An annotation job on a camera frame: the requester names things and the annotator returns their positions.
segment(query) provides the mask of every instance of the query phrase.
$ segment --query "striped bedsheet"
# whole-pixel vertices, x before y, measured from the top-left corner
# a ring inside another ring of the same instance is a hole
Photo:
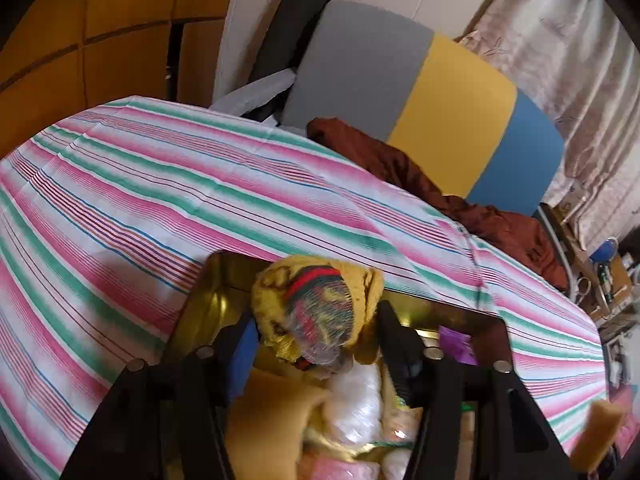
[[[389,288],[498,313],[566,449],[606,396],[598,333],[579,308],[424,202],[276,128],[115,101],[3,159],[0,208],[0,428],[38,478],[60,475],[127,361],[158,361],[222,249],[352,260],[382,269]]]

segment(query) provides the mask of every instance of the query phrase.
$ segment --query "white plastic package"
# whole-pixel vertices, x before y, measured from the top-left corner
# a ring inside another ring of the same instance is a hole
[[[327,437],[344,446],[374,442],[380,436],[380,370],[361,365],[328,381],[333,395],[322,406]]]
[[[411,450],[395,449],[382,461],[382,473],[386,480],[402,480],[409,465]]]

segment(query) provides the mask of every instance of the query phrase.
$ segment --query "silver bolt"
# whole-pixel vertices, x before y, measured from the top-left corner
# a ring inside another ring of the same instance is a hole
[[[210,346],[201,346],[196,350],[196,355],[202,360],[209,359],[213,357],[213,348]]]
[[[145,365],[146,363],[144,359],[132,359],[127,363],[127,370],[129,370],[129,372],[139,372],[145,367]]]
[[[444,352],[437,346],[425,348],[422,353],[427,359],[432,359],[433,361],[438,361],[444,357]]]
[[[508,374],[513,370],[513,366],[507,361],[496,361],[494,363],[494,370],[496,372],[500,372],[501,374]]]

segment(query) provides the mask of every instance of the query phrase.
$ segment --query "beige curtain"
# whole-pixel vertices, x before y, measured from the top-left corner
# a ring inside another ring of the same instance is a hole
[[[462,43],[564,137],[544,200],[557,204],[577,179],[589,193],[574,221],[585,247],[623,235],[640,207],[640,55],[604,0],[494,0]]]

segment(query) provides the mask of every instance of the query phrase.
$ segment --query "blue panel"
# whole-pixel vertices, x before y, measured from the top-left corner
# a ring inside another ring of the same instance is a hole
[[[466,200],[530,216],[558,169],[562,150],[552,121],[518,90],[502,140]]]

